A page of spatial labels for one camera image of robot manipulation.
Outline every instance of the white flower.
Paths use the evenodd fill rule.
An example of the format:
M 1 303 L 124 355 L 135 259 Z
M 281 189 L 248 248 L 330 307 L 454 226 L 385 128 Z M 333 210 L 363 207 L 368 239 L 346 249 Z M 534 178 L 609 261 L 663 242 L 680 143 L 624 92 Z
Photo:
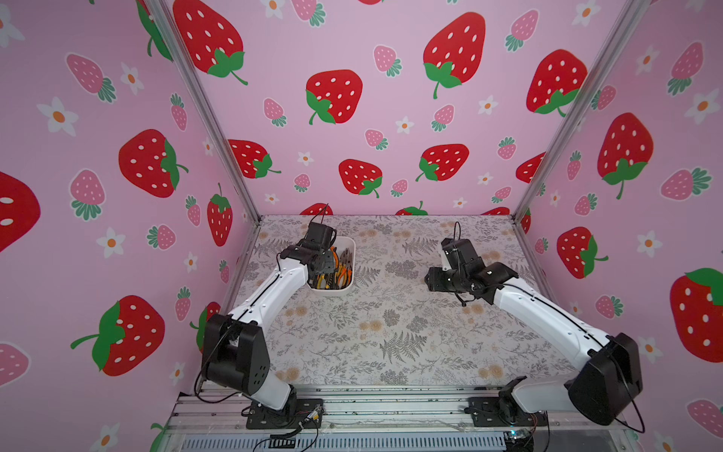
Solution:
M 685 112 L 686 118 L 692 116 L 696 124 L 700 124 L 707 115 L 715 113 L 721 106 L 715 101 L 718 97 L 718 88 L 712 90 L 708 95 L 696 94 L 693 96 L 693 106 Z
M 663 246 L 659 240 L 655 240 L 655 231 L 650 231 L 647 235 L 638 235 L 638 252 L 646 252 L 648 256 L 655 256 L 655 250 Z
M 587 27 L 590 23 L 590 17 L 600 11 L 600 7 L 595 4 L 595 0 L 588 0 L 587 3 L 580 3 L 575 7 L 578 15 L 573 19 L 573 25 L 582 24 Z
M 409 130 L 414 126 L 414 123 L 412 121 L 409 121 L 409 118 L 407 116 L 404 117 L 401 121 L 396 122 L 397 127 L 397 133 L 406 133 L 409 135 Z
M 479 111 L 478 114 L 492 114 L 492 109 L 496 106 L 498 106 L 500 103 L 495 102 L 495 97 L 493 95 L 490 95 L 487 99 L 484 99 L 483 101 L 479 102 Z
M 663 436 L 657 431 L 655 434 L 655 449 L 660 452 L 676 452 L 675 446 L 673 446 L 673 438 L 670 436 Z
M 650 72 L 653 69 L 653 61 L 658 55 L 660 55 L 660 50 L 653 50 L 653 46 L 648 46 L 645 53 L 636 59 L 638 69 L 635 71 L 635 75 L 639 75 L 641 72 Z
M 555 190 L 555 192 L 549 196 L 549 204 L 557 207 L 557 201 L 559 200 L 560 195 L 557 193 L 557 190 Z
M 194 256 L 192 252 L 188 251 L 188 259 L 183 259 L 183 264 L 186 266 L 186 273 L 191 273 L 191 270 L 197 270 L 197 262 L 198 256 Z
M 494 179 L 494 177 L 490 176 L 489 173 L 484 173 L 481 176 L 477 176 L 477 179 L 478 179 L 477 185 L 480 185 L 480 184 L 487 185 L 487 184 L 489 184 L 489 181 Z
M 145 88 L 145 86 L 143 86 L 143 82 L 141 82 L 138 78 L 137 68 L 132 67 L 131 69 L 128 69 L 128 66 L 122 62 L 121 69 L 123 69 L 121 81 L 131 87 L 131 91 L 133 92 L 133 94 L 138 94 L 138 90 L 142 90 L 143 88 Z
M 78 120 L 78 115 L 72 111 L 67 111 L 60 99 L 53 98 L 50 105 L 39 103 L 38 110 L 48 117 L 49 132 L 58 132 L 63 129 L 71 137 L 75 136 L 73 123 Z
M 685 4 L 685 8 L 688 9 L 693 7 L 693 11 L 701 12 L 704 4 L 706 4 L 706 0 L 688 0 L 688 3 Z
M 309 163 L 313 162 L 314 159 L 312 158 L 311 153 L 299 153 L 299 159 L 297 162 L 303 163 L 305 166 L 308 166 Z
M 580 310 L 577 302 L 570 303 L 570 314 L 574 315 L 575 317 L 580 317 L 580 314 L 582 313 L 583 312 Z
M 118 433 L 118 427 L 120 426 L 120 423 L 115 424 L 113 427 L 104 425 L 103 428 L 100 429 L 100 439 L 93 443 L 90 447 L 90 452 L 105 452 L 106 449 L 116 445 L 118 443 L 116 433 Z
M 663 356 L 663 352 L 655 346 L 654 338 L 645 339 L 638 336 L 638 351 L 641 355 L 647 356 L 648 360 L 653 363 L 655 363 L 656 357 Z
M 106 231 L 106 236 L 95 240 L 95 243 L 99 244 L 104 248 L 103 256 L 108 259 L 110 256 L 113 255 L 113 253 L 117 255 L 123 254 L 122 244 L 125 239 L 126 236 L 124 236 L 123 234 L 116 235 L 116 232 L 113 230 L 113 228 L 108 228 L 108 231 Z
M 20 30 L 10 23 L 10 8 L 0 4 L 0 47 L 5 48 L 10 44 L 10 38 L 25 40 Z
M 178 383 L 179 380 L 183 380 L 183 368 L 185 366 L 185 362 L 177 362 L 176 366 L 174 367 L 174 371 L 171 372 L 171 374 L 168 376 L 168 378 L 174 381 L 174 386 Z
M 279 19 L 283 19 L 281 14 L 281 7 L 286 3 L 286 0 L 261 0 L 261 4 L 266 7 L 266 17 L 276 16 Z

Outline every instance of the ventilation grille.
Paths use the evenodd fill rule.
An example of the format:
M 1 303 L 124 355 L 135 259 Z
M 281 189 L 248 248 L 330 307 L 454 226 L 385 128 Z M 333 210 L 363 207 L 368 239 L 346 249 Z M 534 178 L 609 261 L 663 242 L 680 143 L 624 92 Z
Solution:
M 315 434 L 289 441 L 266 442 L 257 451 L 301 451 L 314 441 Z M 253 450 L 268 435 L 186 435 L 184 452 Z M 414 451 L 504 451 L 505 437 L 498 432 L 474 433 L 332 433 L 320 435 L 310 451 L 324 452 L 414 452 Z

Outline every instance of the strawberry wallpaper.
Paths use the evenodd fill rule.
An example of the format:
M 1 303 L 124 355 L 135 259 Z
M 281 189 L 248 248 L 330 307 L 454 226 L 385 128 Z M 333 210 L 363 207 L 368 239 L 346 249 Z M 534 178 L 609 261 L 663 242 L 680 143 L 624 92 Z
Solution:
M 638 342 L 637 451 L 723 450 L 721 17 L 654 2 L 531 206 L 559 303 Z
M 625 3 L 166 1 L 263 215 L 509 213 Z
M 0 449 L 156 451 L 251 223 L 143 1 L 0 0 L 0 60 Z

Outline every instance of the pink strawberry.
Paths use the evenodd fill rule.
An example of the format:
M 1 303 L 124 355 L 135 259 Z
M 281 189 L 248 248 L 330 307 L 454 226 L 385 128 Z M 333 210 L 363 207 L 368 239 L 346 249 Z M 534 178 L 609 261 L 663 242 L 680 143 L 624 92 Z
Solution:
M 510 196 L 511 192 L 512 187 L 500 188 L 498 191 L 495 192 L 495 196 L 492 197 L 492 202 L 495 204 L 499 204 L 500 202 L 502 202 L 502 200 L 507 199 L 507 197 Z
M 116 88 L 111 79 L 103 78 L 103 71 L 95 61 L 70 52 L 65 56 L 65 63 L 84 90 L 90 94 L 97 94 L 103 102 L 116 101 Z
M 401 60 L 393 48 L 387 46 L 374 47 L 374 63 L 379 72 L 386 72 L 387 77 L 396 77 L 402 70 Z
M 317 0 L 291 0 L 291 4 L 294 5 L 296 15 L 302 21 L 306 22 L 308 20 L 309 25 L 312 27 L 321 27 L 323 25 L 326 12 L 324 6 L 317 3 Z
M 539 19 L 539 12 L 536 9 L 530 9 L 525 14 L 522 14 L 510 28 L 510 35 L 505 39 L 505 46 L 507 46 L 508 52 L 515 52 L 518 48 L 521 48 L 524 41 L 532 37 L 537 27 L 537 20 Z
M 309 180 L 309 176 L 306 174 L 300 174 L 294 179 L 294 188 L 297 192 L 306 192 L 311 186 L 312 182 Z
M 547 246 L 547 239 L 545 239 L 544 237 L 537 239 L 537 242 L 535 242 L 535 251 L 543 255 L 544 252 L 547 251 Z
M 575 213 L 580 216 L 586 216 L 590 213 L 590 210 L 595 210 L 597 206 L 597 197 L 594 193 L 588 193 L 587 196 L 583 196 L 575 204 Z
M 222 260 L 221 264 L 218 265 L 218 271 L 221 272 L 221 280 L 228 284 L 228 275 L 231 271 L 228 269 L 228 264 L 226 264 L 225 260 Z
M 188 210 L 188 219 L 193 226 L 198 227 L 201 224 L 201 207 L 196 203 L 196 198 L 188 196 L 186 198 L 186 210 Z
M 504 140 L 500 141 L 498 146 L 500 149 L 497 150 L 497 154 L 502 157 L 503 160 L 510 160 L 517 150 L 515 139 L 512 137 L 505 137 Z
M 660 187 L 660 194 L 674 201 L 687 200 L 691 195 L 699 196 L 710 187 L 713 176 L 705 169 L 676 171 Z
M 688 414 L 708 433 L 723 438 L 723 406 L 701 398 L 688 404 Z
M 272 98 L 264 99 L 264 114 L 271 120 L 271 124 L 277 127 L 286 125 L 286 116 L 283 115 L 283 108 Z
M 188 116 L 186 111 L 183 109 L 184 104 L 181 101 L 181 96 L 174 93 L 171 96 L 171 116 L 174 118 L 176 125 L 183 132 L 186 130 L 186 124 L 188 123 Z
M 435 113 L 435 120 L 432 121 L 432 130 L 441 132 L 447 128 L 454 119 L 454 105 L 445 105 Z
M 619 298 L 603 295 L 595 302 L 595 309 L 602 314 L 603 317 L 612 319 L 623 315 L 624 304 Z
M 406 179 L 399 179 L 397 182 L 394 182 L 394 185 L 392 185 L 392 196 L 400 197 L 406 192 L 407 187 L 408 184 Z
M 179 322 L 183 322 L 188 315 L 188 311 L 191 310 L 191 291 L 184 286 L 176 296 L 178 297 L 176 300 L 176 318 Z
M 377 148 L 377 150 L 384 150 L 387 146 L 389 146 L 387 139 L 384 138 L 384 135 L 378 130 L 368 129 L 364 133 L 364 138 L 367 139 L 367 144 L 369 146 Z
M 98 175 L 90 169 L 83 169 L 70 183 L 70 195 L 75 200 L 70 207 L 75 216 L 84 221 L 95 220 L 100 214 L 100 205 L 106 201 L 106 192 L 100 184 Z
M 693 81 L 690 79 L 703 67 L 703 44 L 692 43 L 677 59 L 670 71 L 672 79 L 668 81 L 668 94 L 677 95 L 685 91 Z
M 0 342 L 0 388 L 19 379 L 30 369 L 30 357 L 15 344 Z
M 592 109 L 605 110 L 605 107 L 610 105 L 610 102 L 615 99 L 616 94 L 617 90 L 614 86 L 611 85 L 605 86 L 601 90 L 598 90 L 597 93 L 595 93 L 595 96 L 592 98 Z
M 176 243 L 176 234 L 165 224 L 149 229 L 145 238 L 148 239 L 148 244 L 151 247 L 160 248 L 161 250 L 167 250 Z
M 573 152 L 573 154 L 570 156 L 570 163 L 568 163 L 568 179 L 569 180 L 575 180 L 575 178 L 578 176 L 578 173 L 580 172 L 580 167 L 582 166 L 582 163 L 580 163 L 580 159 L 583 156 L 580 154 L 579 150 L 576 150 Z

